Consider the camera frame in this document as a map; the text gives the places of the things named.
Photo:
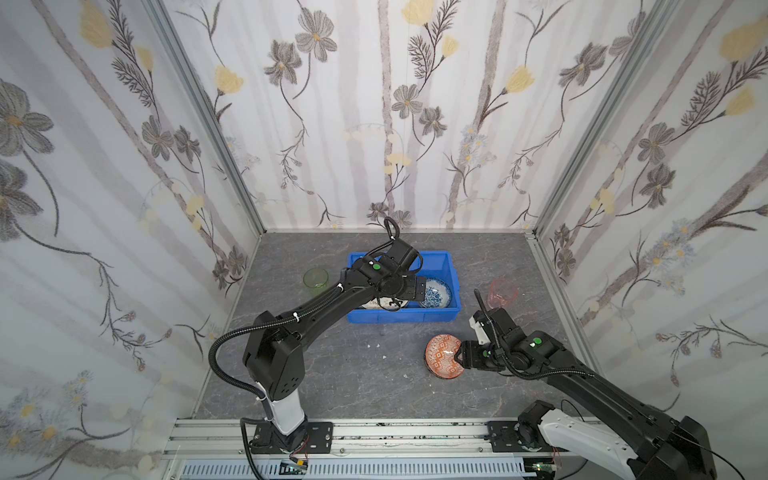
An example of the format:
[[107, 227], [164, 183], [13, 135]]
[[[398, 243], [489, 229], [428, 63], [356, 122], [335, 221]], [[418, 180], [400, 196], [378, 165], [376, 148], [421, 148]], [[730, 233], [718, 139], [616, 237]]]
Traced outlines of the cream plum blossom plate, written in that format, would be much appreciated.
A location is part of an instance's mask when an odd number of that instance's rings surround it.
[[377, 297], [361, 306], [361, 309], [365, 310], [386, 310], [386, 311], [398, 311], [405, 308], [408, 305], [407, 300], [401, 300], [391, 297]]

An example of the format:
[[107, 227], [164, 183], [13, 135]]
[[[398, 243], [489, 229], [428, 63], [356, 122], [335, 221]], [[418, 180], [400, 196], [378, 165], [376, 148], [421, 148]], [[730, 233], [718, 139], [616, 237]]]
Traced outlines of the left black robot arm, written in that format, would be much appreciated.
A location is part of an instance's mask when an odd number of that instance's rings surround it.
[[[374, 300], [389, 299], [399, 310], [425, 299], [426, 279], [411, 266], [424, 265], [421, 253], [400, 238], [400, 226], [387, 216], [388, 240], [343, 269], [335, 285], [277, 316], [262, 312], [250, 326], [231, 330], [208, 352], [213, 374], [230, 386], [256, 396], [271, 424], [273, 441], [284, 452], [298, 451], [308, 437], [308, 419], [298, 393], [305, 377], [304, 352], [337, 321]], [[219, 365], [219, 349], [247, 336], [243, 365], [251, 378], [238, 380]]]

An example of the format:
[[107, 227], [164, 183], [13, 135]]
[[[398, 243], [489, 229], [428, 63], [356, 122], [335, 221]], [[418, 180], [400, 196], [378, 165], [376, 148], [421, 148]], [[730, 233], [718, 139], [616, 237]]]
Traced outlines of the blue patterned bowl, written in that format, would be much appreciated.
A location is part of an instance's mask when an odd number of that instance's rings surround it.
[[429, 277], [425, 281], [424, 299], [419, 305], [424, 309], [443, 309], [450, 306], [452, 298], [452, 291], [444, 281]]

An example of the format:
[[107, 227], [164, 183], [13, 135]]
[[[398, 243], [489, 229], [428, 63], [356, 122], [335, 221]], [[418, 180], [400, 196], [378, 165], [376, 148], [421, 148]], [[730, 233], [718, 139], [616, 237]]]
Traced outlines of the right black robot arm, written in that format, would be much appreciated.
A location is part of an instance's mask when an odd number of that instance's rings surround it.
[[573, 419], [537, 400], [518, 415], [503, 440], [527, 451], [565, 450], [622, 479], [714, 479], [714, 454], [703, 425], [675, 419], [615, 386], [543, 331], [527, 334], [502, 308], [481, 305], [472, 317], [476, 339], [462, 342], [455, 361], [465, 369], [541, 380], [594, 414]]

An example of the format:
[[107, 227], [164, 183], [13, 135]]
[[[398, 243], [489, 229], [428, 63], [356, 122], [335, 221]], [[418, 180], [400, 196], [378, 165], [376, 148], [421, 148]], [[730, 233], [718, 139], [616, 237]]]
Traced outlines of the red patterned bottom bowl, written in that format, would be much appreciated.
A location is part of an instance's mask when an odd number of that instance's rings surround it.
[[455, 360], [462, 342], [455, 336], [440, 334], [433, 337], [425, 348], [428, 369], [438, 378], [452, 380], [463, 374], [464, 368]]

